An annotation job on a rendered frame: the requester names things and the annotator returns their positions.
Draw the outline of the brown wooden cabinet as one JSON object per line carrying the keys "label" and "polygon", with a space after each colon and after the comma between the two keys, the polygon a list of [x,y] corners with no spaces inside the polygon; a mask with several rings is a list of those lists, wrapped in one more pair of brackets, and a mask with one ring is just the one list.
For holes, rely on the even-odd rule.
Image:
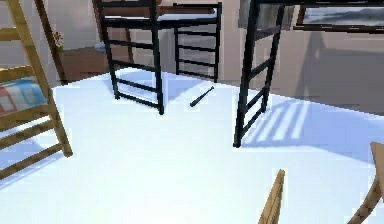
{"label": "brown wooden cabinet", "polygon": [[93,47],[64,50],[60,60],[66,82],[79,81],[108,71],[106,54]]}

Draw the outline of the framed landscape picture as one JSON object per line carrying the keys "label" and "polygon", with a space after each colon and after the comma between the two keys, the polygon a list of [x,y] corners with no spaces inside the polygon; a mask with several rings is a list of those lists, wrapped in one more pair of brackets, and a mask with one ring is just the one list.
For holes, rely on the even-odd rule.
{"label": "framed landscape picture", "polygon": [[301,6],[294,29],[384,34],[384,6]]}

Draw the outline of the black baseball bat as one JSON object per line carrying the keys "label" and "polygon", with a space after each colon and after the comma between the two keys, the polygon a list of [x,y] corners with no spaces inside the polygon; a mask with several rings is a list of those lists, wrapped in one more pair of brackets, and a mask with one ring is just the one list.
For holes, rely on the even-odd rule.
{"label": "black baseball bat", "polygon": [[204,93],[202,93],[200,96],[198,96],[196,99],[194,99],[189,105],[190,107],[196,106],[210,91],[212,91],[215,87],[211,86],[208,90],[206,90]]}

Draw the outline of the grey window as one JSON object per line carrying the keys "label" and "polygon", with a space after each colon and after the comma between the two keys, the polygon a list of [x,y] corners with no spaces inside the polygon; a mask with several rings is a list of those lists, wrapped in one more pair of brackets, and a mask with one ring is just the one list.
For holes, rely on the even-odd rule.
{"label": "grey window", "polygon": [[[251,0],[240,0],[238,26],[246,28],[248,26],[248,16],[250,11]],[[257,21],[258,29],[265,29],[276,24],[278,5],[261,4],[259,17]],[[284,9],[282,29],[289,31],[294,14],[294,6],[286,6]]]}

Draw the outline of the house plant with flowers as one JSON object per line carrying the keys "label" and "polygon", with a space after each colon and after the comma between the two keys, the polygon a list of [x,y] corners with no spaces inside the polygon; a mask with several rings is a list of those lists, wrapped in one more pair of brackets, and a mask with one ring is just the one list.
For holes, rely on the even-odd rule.
{"label": "house plant with flowers", "polygon": [[62,52],[63,51],[63,43],[62,43],[63,35],[60,32],[58,32],[56,28],[52,30],[52,35],[53,35],[56,50],[58,52]]}

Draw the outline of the wooden bunk bed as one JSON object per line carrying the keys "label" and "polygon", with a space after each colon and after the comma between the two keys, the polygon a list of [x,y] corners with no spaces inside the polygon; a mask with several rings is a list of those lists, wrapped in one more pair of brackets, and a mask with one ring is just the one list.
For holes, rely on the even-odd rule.
{"label": "wooden bunk bed", "polygon": [[29,62],[29,64],[25,66],[0,71],[0,82],[12,81],[17,78],[25,78],[29,75],[33,75],[37,80],[37,84],[39,85],[43,96],[47,100],[46,104],[40,104],[28,109],[0,116],[0,131],[6,131],[45,116],[49,117],[48,121],[33,125],[32,127],[0,138],[0,150],[49,130],[53,130],[55,132],[58,140],[57,144],[35,153],[4,169],[1,169],[0,180],[3,180],[58,151],[62,151],[65,157],[72,156],[73,151],[57,110],[52,90],[50,89],[46,79],[45,72],[32,39],[30,29],[27,25],[20,1],[0,0],[0,2],[5,2],[7,4],[8,11],[14,23],[14,27],[0,28],[0,41],[20,41]]}

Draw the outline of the black metal bunk bed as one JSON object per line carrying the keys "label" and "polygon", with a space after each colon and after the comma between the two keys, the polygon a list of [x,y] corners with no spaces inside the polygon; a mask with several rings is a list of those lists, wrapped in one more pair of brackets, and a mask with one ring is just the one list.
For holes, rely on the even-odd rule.
{"label": "black metal bunk bed", "polygon": [[[258,29],[257,27],[260,6],[262,4],[278,6],[277,17],[273,27],[265,29]],[[276,64],[277,51],[280,43],[284,11],[287,6],[295,5],[311,7],[384,7],[384,0],[251,0],[247,17],[245,50],[233,140],[233,146],[236,148],[241,146],[242,138],[252,127],[257,118],[262,113],[266,112],[273,71]],[[252,63],[254,58],[255,42],[269,36],[273,37],[270,56],[267,60],[253,68]],[[263,70],[267,70],[267,77],[264,86],[255,97],[253,97],[250,101],[247,101],[250,81]]]}
{"label": "black metal bunk bed", "polygon": [[[164,94],[160,56],[159,31],[172,29],[174,37],[181,35],[206,36],[215,39],[213,48],[181,45],[177,51],[192,50],[218,55],[220,52],[220,31],[222,4],[220,2],[178,4],[162,6],[162,0],[93,0],[97,10],[101,35],[106,50],[114,97],[125,98],[153,107],[164,113]],[[149,43],[117,40],[111,37],[110,28],[148,30],[151,33]],[[150,50],[153,56],[151,66],[138,64],[131,60],[123,61],[114,57],[113,46],[141,48]],[[129,81],[117,76],[120,67],[143,70],[155,78],[153,86]]]}

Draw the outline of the wooden chair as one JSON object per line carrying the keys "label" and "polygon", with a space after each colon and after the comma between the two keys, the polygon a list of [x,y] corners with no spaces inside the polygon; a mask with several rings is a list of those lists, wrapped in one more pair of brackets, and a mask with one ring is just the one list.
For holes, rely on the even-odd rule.
{"label": "wooden chair", "polygon": [[[384,144],[371,142],[371,152],[375,165],[374,181],[360,207],[347,224],[362,224],[377,206],[384,202]],[[258,224],[278,224],[283,194],[285,171],[280,169],[272,185]]]}

